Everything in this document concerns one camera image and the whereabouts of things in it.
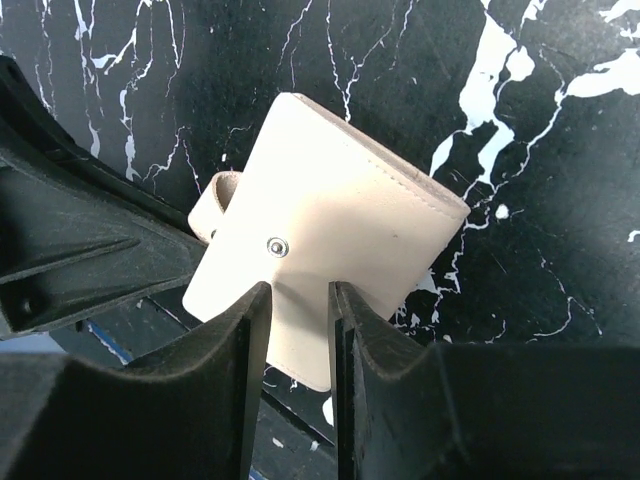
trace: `black marble surface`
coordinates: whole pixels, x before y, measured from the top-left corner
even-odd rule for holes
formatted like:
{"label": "black marble surface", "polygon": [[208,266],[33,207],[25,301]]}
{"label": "black marble surface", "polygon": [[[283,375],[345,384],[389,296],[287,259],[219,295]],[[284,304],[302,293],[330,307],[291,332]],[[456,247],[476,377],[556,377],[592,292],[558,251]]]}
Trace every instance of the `black marble surface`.
{"label": "black marble surface", "polygon": [[[76,141],[187,212],[304,93],[473,208],[392,321],[417,341],[640,342],[633,0],[3,0]],[[265,388],[325,435],[327,395]]]}

